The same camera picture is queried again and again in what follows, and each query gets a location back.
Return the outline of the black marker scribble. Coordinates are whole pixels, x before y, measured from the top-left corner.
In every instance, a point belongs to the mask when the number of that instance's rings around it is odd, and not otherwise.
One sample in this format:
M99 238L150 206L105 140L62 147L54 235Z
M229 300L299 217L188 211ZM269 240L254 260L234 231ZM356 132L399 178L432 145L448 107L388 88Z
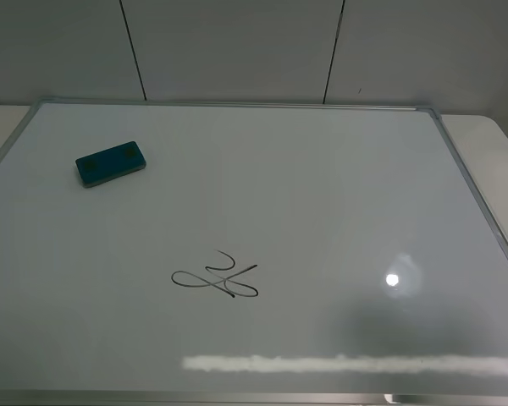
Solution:
M222 250L216 252L229 261L227 266L204 266L208 277L179 270L171 274L171 282L182 288L215 288L231 298L256 298L259 290L251 284L243 283L239 277L258 268L258 264L239 269L232 255Z

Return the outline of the white aluminium-framed whiteboard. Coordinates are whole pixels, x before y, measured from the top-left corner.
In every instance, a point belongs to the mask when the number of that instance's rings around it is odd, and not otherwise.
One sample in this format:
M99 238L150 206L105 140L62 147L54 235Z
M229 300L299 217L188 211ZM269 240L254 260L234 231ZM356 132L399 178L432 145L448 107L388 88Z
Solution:
M134 141L92 188L75 161ZM258 268L256 298L171 282ZM418 107L40 101L0 148L0 405L508 405L508 240Z

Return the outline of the teal whiteboard eraser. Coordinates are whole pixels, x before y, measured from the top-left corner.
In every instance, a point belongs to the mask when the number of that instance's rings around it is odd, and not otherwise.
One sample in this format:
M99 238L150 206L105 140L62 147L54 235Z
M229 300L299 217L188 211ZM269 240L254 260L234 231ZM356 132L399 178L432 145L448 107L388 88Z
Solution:
M144 169L146 159L137 143L130 141L78 158L75 165L81 184L92 188Z

